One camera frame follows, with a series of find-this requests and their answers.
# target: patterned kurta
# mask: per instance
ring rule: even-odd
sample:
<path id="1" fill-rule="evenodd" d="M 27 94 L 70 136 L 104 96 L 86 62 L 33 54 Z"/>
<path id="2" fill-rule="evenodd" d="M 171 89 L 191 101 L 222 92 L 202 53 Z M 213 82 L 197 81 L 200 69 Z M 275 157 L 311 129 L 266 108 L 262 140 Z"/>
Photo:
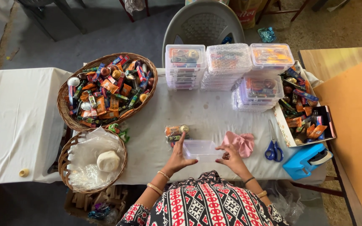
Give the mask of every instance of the patterned kurta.
<path id="1" fill-rule="evenodd" d="M 117 226 L 286 226 L 273 205 L 268 207 L 243 188 L 232 186 L 216 171 L 173 183 L 148 210 L 134 204 Z"/>

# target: gold bangle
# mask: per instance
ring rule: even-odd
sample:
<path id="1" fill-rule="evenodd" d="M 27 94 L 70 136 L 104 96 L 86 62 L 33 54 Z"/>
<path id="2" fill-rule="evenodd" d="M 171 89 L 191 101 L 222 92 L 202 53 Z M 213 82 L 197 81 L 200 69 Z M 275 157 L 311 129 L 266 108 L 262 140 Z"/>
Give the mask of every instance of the gold bangle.
<path id="1" fill-rule="evenodd" d="M 258 196 L 258 198 L 262 198 L 262 197 L 264 197 L 264 196 L 267 195 L 267 194 L 268 194 L 268 193 L 267 193 L 266 191 L 263 191 L 263 192 L 257 194 L 257 196 Z"/>
<path id="2" fill-rule="evenodd" d="M 160 189 L 158 189 L 156 186 L 154 186 L 153 184 L 148 183 L 147 186 L 150 187 L 151 189 L 153 189 L 153 190 L 154 190 L 155 192 L 157 192 L 159 195 L 163 195 L 163 192 L 162 192 Z"/>
<path id="3" fill-rule="evenodd" d="M 163 173 L 162 171 L 158 171 L 157 173 L 161 173 L 163 176 L 165 176 L 167 178 L 167 180 L 170 180 L 170 177 L 168 177 L 165 173 Z"/>

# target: pink cloth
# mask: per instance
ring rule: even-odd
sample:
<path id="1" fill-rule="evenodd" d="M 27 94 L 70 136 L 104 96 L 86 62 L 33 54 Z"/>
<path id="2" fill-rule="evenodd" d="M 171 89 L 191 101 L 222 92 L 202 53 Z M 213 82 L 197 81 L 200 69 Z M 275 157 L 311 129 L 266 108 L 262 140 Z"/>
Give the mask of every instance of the pink cloth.
<path id="1" fill-rule="evenodd" d="M 227 131 L 224 135 L 223 143 L 232 144 L 239 151 L 242 158 L 248 158 L 254 151 L 254 136 L 252 134 L 237 135 L 231 131 Z"/>

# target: white tablecloth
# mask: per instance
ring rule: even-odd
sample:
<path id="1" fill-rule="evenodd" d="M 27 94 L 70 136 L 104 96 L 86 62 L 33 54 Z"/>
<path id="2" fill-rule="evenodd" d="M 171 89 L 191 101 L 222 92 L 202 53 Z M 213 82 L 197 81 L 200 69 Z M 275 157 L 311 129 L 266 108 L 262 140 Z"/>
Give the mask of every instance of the white tablecloth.
<path id="1" fill-rule="evenodd" d="M 60 86 L 72 73 L 57 68 L 0 70 L 0 183 L 60 181 L 48 174 L 59 152 Z M 28 168 L 27 177 L 19 172 Z"/>
<path id="2" fill-rule="evenodd" d="M 279 146 L 284 151 L 282 162 L 269 161 L 264 152 L 270 142 L 270 119 L 277 125 L 273 110 L 264 113 L 240 112 L 232 109 L 231 92 L 201 92 L 200 90 L 168 91 L 164 69 L 158 69 L 159 76 L 153 98 L 141 111 L 128 119 L 130 141 L 128 165 L 116 184 L 147 184 L 151 182 L 171 155 L 166 143 L 164 127 L 187 124 L 191 138 L 213 140 L 217 145 L 223 141 L 226 131 L 254 135 L 254 151 L 244 162 L 249 171 L 258 179 L 291 179 L 282 164 L 299 148 L 287 148 L 281 131 L 274 126 Z M 240 180 L 228 167 L 219 163 L 197 163 L 175 173 L 171 181 L 189 177 L 197 178 L 202 172 L 216 170 L 223 179 Z M 301 183 L 321 183 L 325 179 L 325 165 L 313 171 L 313 175 Z"/>

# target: round wicker basket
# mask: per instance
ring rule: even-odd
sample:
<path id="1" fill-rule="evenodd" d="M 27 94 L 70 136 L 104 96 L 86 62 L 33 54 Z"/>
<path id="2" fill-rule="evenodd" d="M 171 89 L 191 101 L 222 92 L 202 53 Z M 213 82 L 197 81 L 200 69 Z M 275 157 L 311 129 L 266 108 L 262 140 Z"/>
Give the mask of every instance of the round wicker basket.
<path id="1" fill-rule="evenodd" d="M 68 143 L 66 143 L 65 146 L 62 148 L 61 154 L 59 155 L 59 158 L 58 158 L 58 172 L 59 172 L 59 175 L 61 176 L 61 179 L 62 179 L 63 183 L 66 186 L 68 186 L 71 190 L 73 190 L 71 184 L 69 183 L 69 175 L 71 174 L 71 171 L 67 169 L 67 166 L 69 164 L 71 164 L 71 161 L 68 160 L 68 156 L 69 156 L 68 151 L 69 151 L 69 149 L 71 149 L 72 145 L 75 145 L 75 144 L 79 143 L 78 139 L 86 138 L 86 136 L 83 134 L 83 132 L 87 132 L 87 131 L 91 132 L 93 130 L 95 130 L 95 128 L 89 128 L 89 129 L 83 130 L 83 131 L 79 132 L 78 134 L 76 134 L 75 136 L 73 136 L 71 139 L 69 139 Z M 113 133 L 110 130 L 105 129 L 105 131 L 118 136 L 117 134 Z M 115 178 L 115 180 L 110 182 L 110 184 L 108 184 L 104 188 L 93 189 L 93 190 L 88 190 L 88 191 L 81 191 L 81 193 L 93 194 L 93 193 L 96 193 L 96 192 L 105 191 L 106 188 L 113 185 L 114 182 L 116 182 L 118 180 L 118 178 L 121 176 L 121 174 L 124 172 L 125 166 L 127 165 L 128 153 L 127 153 L 127 148 L 124 145 L 124 142 L 120 138 L 119 138 L 119 140 L 121 141 L 122 146 L 124 147 L 125 158 L 124 158 L 124 162 L 122 163 L 121 171 L 119 172 L 117 178 Z"/>
<path id="2" fill-rule="evenodd" d="M 156 84 L 157 84 L 157 79 L 158 79 L 157 70 L 156 70 L 156 67 L 154 66 L 154 64 L 149 59 L 147 59 L 141 55 L 138 55 L 138 54 L 132 54 L 132 53 L 111 54 L 111 55 L 103 56 L 99 59 L 96 59 L 96 60 L 86 64 L 81 69 L 77 70 L 73 75 L 71 75 L 71 77 L 75 77 L 79 73 L 81 73 L 84 69 L 98 67 L 100 65 L 100 63 L 104 63 L 107 65 L 107 64 L 111 63 L 113 60 L 115 60 L 119 55 L 122 55 L 122 56 L 128 55 L 130 61 L 133 61 L 136 59 L 142 60 L 147 65 L 147 70 L 150 70 L 153 73 L 154 84 L 153 84 L 152 89 L 150 90 L 149 96 L 139 107 L 129 110 L 127 113 L 125 113 L 121 117 L 119 117 L 119 119 L 117 121 L 114 121 L 110 124 L 123 122 L 124 120 L 126 120 L 126 119 L 130 118 L 131 116 L 133 116 L 134 114 L 136 114 L 145 105 L 148 104 L 149 100 L 152 98 L 152 96 L 154 94 L 154 91 L 156 90 Z M 90 127 L 81 124 L 78 120 L 76 120 L 69 114 L 68 103 L 64 99 L 64 97 L 67 95 L 68 95 L 68 85 L 65 82 L 59 89 L 58 98 L 57 98 L 58 111 L 59 111 L 59 114 L 61 115 L 63 121 L 65 122 L 65 124 L 67 124 L 71 129 L 73 129 L 75 131 L 82 131 L 82 130 L 89 129 Z"/>

